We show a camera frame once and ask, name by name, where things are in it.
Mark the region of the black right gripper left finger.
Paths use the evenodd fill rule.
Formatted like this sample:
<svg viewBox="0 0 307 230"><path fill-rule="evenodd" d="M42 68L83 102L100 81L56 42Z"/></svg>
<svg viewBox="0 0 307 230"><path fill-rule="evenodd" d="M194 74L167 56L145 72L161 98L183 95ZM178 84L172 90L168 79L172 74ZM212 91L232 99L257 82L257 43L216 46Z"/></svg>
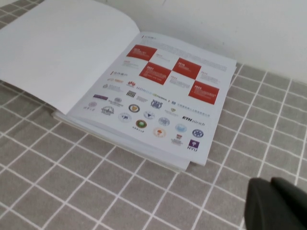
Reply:
<svg viewBox="0 0 307 230"><path fill-rule="evenodd" d="M244 219L247 230L284 230L288 226L286 204L268 181L250 179Z"/></svg>

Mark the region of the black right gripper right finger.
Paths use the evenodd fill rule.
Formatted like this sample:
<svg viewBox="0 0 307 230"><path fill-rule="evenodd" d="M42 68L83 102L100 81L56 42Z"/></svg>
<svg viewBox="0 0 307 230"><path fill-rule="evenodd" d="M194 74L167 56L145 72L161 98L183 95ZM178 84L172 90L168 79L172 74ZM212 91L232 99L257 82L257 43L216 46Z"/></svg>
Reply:
<svg viewBox="0 0 307 230"><path fill-rule="evenodd" d="M271 184L281 195L291 213L307 229L307 193L281 177L273 177Z"/></svg>

